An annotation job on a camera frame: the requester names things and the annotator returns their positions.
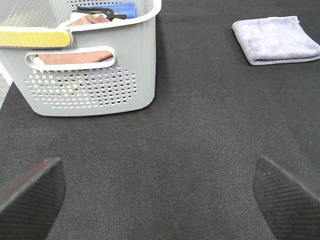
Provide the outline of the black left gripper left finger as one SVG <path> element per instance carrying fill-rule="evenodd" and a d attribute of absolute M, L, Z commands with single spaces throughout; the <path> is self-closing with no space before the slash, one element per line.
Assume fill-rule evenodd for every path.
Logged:
<path fill-rule="evenodd" d="M 44 240 L 66 196 L 63 161 L 50 158 L 0 188 L 0 238 Z"/>

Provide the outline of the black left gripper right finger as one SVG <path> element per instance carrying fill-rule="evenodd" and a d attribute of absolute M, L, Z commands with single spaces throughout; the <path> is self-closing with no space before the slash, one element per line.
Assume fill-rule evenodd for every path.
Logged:
<path fill-rule="evenodd" d="M 278 240 L 320 238 L 320 185 L 279 160 L 262 155 L 255 166 L 253 193 Z"/>

